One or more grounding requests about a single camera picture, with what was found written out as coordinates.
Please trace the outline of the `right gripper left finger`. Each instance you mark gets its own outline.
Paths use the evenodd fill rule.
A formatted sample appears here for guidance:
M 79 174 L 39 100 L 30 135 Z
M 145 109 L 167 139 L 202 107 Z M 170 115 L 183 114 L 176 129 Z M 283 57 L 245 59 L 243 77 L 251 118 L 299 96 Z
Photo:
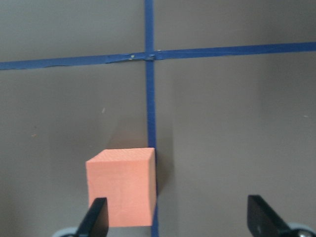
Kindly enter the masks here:
M 96 198 L 81 224 L 75 237 L 106 237 L 109 230 L 108 204 L 106 197 Z

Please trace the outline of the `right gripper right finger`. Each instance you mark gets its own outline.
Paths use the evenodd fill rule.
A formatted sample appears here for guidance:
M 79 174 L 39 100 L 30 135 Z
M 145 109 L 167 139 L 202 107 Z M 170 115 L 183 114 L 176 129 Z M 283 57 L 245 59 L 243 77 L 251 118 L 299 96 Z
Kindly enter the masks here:
M 247 198 L 247 227 L 253 237 L 288 237 L 292 232 L 260 195 Z

